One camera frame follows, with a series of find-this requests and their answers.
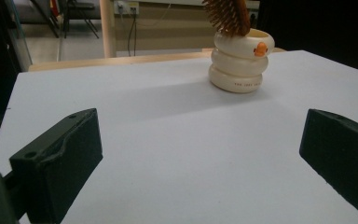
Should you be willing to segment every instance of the stacked rings toy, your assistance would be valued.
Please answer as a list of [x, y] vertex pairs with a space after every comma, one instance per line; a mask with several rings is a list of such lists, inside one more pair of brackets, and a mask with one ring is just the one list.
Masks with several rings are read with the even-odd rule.
[[246, 36], [226, 36], [217, 32], [214, 45], [209, 77], [215, 86], [237, 93], [260, 87], [262, 73], [269, 65], [267, 56], [275, 47], [271, 35], [256, 29], [251, 29]]

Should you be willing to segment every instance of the wooden brush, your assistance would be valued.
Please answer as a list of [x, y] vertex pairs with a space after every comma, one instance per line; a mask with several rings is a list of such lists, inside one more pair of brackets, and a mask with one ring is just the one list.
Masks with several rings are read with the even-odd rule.
[[203, 0], [209, 20], [223, 35], [247, 35], [251, 30], [245, 0]]

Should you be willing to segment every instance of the tiled floor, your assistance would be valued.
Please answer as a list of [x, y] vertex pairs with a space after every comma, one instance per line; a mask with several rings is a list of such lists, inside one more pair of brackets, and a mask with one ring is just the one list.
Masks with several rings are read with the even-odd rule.
[[101, 21], [92, 21], [97, 38], [83, 21], [71, 21], [66, 38], [56, 38], [46, 25], [22, 25], [33, 64], [103, 58]]

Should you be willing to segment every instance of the black screw hole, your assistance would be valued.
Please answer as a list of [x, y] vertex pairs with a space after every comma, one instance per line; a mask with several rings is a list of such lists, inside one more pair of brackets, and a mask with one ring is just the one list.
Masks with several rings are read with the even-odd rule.
[[31, 159], [32, 157], [36, 156], [36, 152], [28, 152], [25, 154], [25, 158]]

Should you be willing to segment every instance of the white tabletop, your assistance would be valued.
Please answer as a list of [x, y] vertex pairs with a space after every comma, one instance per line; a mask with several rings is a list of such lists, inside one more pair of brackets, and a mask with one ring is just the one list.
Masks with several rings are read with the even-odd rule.
[[236, 94], [209, 82], [210, 64], [19, 74], [0, 172], [56, 122], [96, 107], [104, 158], [63, 223], [358, 223], [298, 154], [309, 108], [358, 122], [358, 70], [306, 51], [273, 53], [260, 89]]

